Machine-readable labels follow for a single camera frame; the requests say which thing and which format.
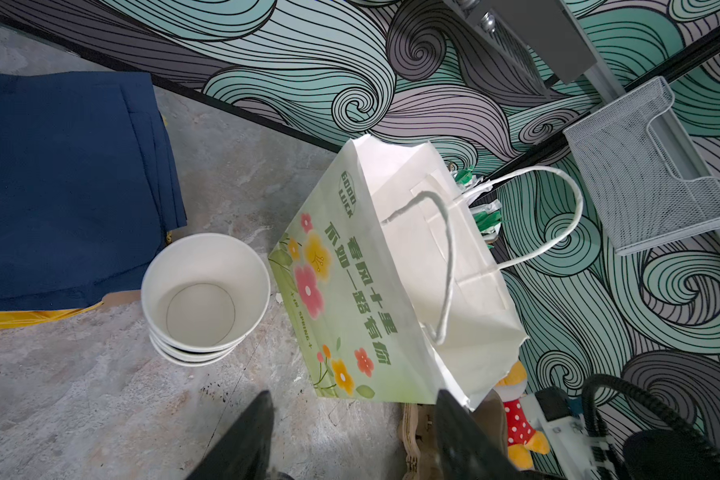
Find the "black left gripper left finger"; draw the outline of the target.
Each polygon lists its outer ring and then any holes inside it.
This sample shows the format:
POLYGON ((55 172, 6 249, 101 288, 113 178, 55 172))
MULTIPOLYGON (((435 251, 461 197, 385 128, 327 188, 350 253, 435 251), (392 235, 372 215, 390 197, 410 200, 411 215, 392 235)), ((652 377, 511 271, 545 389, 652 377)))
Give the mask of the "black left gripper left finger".
POLYGON ((260 392, 187 480, 267 479, 274 427, 269 391, 260 392))

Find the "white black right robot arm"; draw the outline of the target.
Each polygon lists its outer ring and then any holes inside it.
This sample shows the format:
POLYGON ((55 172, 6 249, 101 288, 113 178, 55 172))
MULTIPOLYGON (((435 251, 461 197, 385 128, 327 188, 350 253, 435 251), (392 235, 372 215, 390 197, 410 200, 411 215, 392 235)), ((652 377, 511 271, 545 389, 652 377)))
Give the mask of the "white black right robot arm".
POLYGON ((578 401, 550 387, 519 404, 529 425, 546 435, 564 479, 720 479, 720 449, 660 399, 623 379, 597 374, 585 381, 578 401), (665 427, 631 435, 618 454, 595 404, 601 390, 633 401, 665 427))

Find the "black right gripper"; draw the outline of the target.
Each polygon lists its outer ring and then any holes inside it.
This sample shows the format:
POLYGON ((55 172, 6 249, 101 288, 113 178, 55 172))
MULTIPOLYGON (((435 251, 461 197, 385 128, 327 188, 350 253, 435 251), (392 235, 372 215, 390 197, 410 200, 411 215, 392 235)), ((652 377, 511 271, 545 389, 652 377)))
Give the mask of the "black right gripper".
POLYGON ((579 402, 549 387, 522 397, 520 404, 530 425, 546 435, 565 478, 600 478, 579 402))

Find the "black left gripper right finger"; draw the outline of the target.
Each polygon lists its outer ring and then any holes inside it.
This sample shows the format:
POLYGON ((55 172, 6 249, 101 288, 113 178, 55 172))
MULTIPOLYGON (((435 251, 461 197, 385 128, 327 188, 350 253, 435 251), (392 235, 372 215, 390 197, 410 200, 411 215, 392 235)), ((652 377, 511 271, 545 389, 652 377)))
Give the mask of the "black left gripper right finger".
POLYGON ((444 479, 516 478, 516 469, 448 390, 438 392, 434 430, 444 479))

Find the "white green paper takeout bag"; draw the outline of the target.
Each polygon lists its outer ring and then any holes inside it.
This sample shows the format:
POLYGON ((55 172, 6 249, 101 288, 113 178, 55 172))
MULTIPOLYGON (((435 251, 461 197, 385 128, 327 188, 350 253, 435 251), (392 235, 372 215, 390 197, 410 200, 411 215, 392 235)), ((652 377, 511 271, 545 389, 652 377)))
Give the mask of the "white green paper takeout bag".
POLYGON ((323 398, 475 408, 527 333, 458 181, 430 143, 348 141, 269 262, 323 398))

